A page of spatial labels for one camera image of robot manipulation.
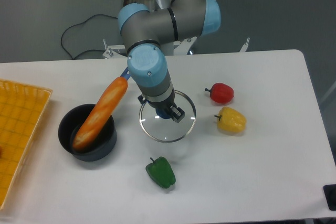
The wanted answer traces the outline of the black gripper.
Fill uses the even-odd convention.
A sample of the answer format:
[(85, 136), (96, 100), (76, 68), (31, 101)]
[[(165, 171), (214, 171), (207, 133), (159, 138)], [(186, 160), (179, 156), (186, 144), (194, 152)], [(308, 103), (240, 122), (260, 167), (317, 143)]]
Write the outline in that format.
[(145, 104), (146, 102), (155, 109), (156, 114), (163, 119), (172, 119), (176, 123), (180, 123), (184, 117), (185, 112), (180, 107), (176, 107), (174, 103), (175, 92), (172, 91), (169, 97), (160, 102), (152, 102), (145, 98), (142, 94), (138, 96), (138, 100), (141, 104)]

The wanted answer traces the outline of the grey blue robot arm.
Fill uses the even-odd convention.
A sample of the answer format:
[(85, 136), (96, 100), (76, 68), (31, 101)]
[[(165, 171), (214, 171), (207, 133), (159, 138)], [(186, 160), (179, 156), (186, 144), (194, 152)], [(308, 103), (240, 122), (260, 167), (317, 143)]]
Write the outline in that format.
[(125, 5), (118, 14), (119, 32), (128, 56), (128, 71), (142, 92), (143, 100), (163, 118), (180, 122), (184, 111), (175, 92), (162, 45), (217, 31), (221, 25), (216, 0), (168, 0), (164, 9), (145, 4)]

